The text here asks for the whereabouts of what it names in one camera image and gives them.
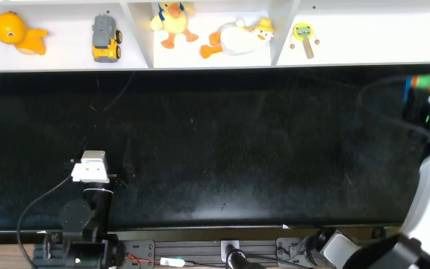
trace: stuffed animal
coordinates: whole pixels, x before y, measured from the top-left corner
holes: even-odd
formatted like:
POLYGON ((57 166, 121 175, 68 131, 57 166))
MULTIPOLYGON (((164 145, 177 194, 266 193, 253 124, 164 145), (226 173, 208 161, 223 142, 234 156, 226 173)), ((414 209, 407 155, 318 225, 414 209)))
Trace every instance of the stuffed animal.
POLYGON ((43 37, 47 35, 47 30, 28 28, 14 12, 0 15, 0 41, 14 45, 23 54, 44 55, 46 47, 43 37))
POLYGON ((194 14, 195 8, 186 2, 161 2, 158 4, 158 15, 152 19, 150 27, 154 31, 161 29, 169 33, 169 38, 162 41, 162 46, 167 49, 175 47, 175 36, 184 34, 187 42, 193 42, 199 38, 198 35, 190 33, 188 30, 187 13, 194 14))
POLYGON ((218 32, 210 35, 210 46, 203 45, 200 55, 207 59, 211 55, 224 52, 227 55, 244 55, 253 52, 272 39, 275 29, 268 18, 261 18, 253 28, 246 27, 242 19, 224 25, 218 32))

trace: black tabletop surface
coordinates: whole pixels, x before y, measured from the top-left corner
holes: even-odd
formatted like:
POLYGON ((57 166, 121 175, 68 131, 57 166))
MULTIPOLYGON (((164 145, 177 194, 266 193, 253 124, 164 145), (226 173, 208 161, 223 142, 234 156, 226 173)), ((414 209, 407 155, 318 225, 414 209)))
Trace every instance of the black tabletop surface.
MULTIPOLYGON (((137 179, 117 188, 111 229, 401 223, 423 145, 355 106, 359 86, 430 67, 0 74, 0 230, 62 181, 84 137, 137 179)), ((365 102, 399 117, 402 85, 365 102)), ((58 228, 82 196, 67 183, 23 229, 58 228)))

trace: toy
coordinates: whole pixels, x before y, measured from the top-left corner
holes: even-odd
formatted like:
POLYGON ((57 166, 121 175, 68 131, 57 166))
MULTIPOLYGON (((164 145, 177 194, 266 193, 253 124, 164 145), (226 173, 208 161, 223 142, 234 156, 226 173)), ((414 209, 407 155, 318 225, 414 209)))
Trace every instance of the toy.
POLYGON ((198 40, 199 36, 190 33, 188 30, 188 18, 185 12, 195 13, 195 8, 186 2, 161 2, 158 5, 158 15, 150 22, 150 27, 154 31, 161 29, 169 33, 169 38, 162 41, 162 46, 167 49, 175 47, 174 41, 177 34, 184 34, 187 42, 198 40))
POLYGON ((43 37, 47 35, 47 30, 28 28, 14 12, 0 15, 0 41, 14 45, 22 54, 44 55, 46 47, 43 37))
POLYGON ((99 63, 115 63, 122 56, 122 32, 111 16, 99 15, 93 25, 93 56, 99 63))
POLYGON ((308 23, 301 22, 293 28, 293 34, 291 35, 291 44, 290 48, 295 49, 295 39, 302 41, 303 47, 305 47, 306 57, 308 59, 314 58, 313 49, 311 48, 310 39, 315 38, 314 43, 319 45, 320 41, 317 38, 317 35, 314 33, 313 27, 308 23))
POLYGON ((244 55, 268 44, 275 32, 268 18, 261 18, 253 28, 246 27, 242 19, 224 25, 218 32, 210 35, 210 45, 200 48, 200 55, 207 59, 211 55, 224 52, 227 55, 244 55))

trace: wooden floor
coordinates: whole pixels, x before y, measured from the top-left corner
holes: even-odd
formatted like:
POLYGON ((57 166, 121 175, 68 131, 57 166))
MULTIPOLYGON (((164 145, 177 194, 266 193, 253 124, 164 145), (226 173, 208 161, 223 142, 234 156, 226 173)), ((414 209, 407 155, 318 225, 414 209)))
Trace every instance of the wooden floor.
MULTIPOLYGON (((26 251, 32 252, 34 245, 26 245, 26 251)), ((28 262, 21 254, 18 245, 0 245, 0 269, 30 269, 28 262)))

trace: plush toy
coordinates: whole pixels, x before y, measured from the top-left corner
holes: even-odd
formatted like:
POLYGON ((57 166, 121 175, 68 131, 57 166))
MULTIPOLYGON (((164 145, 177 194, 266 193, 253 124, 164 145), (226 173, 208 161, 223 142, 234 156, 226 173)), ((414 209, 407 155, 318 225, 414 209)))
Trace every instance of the plush toy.
POLYGON ((305 48, 306 57, 308 59, 314 58, 313 49, 311 48, 310 39, 314 35, 314 43, 316 45, 320 44, 317 35, 314 33, 313 27, 306 22, 301 22, 293 28, 293 34, 290 37, 290 48, 295 49, 295 40, 301 41, 303 47, 305 48))
POLYGON ((259 49, 272 39, 275 29, 268 18, 261 18, 253 28, 246 27, 242 19, 224 25, 218 32, 210 35, 210 45, 200 48, 200 55, 207 59, 211 55, 224 52, 227 55, 244 55, 259 49))
POLYGON ((159 12, 150 22, 154 31, 161 29, 169 33, 169 38, 162 41, 162 46, 167 49, 175 47, 174 41, 177 34, 184 34, 187 42, 193 42, 199 38, 198 35, 188 30, 188 18, 186 12, 195 13, 195 8, 186 2, 161 2, 158 4, 159 12))
POLYGON ((28 28, 14 12, 0 15, 0 41, 14 45, 22 54, 44 55, 46 47, 43 37, 47 35, 47 30, 28 28))

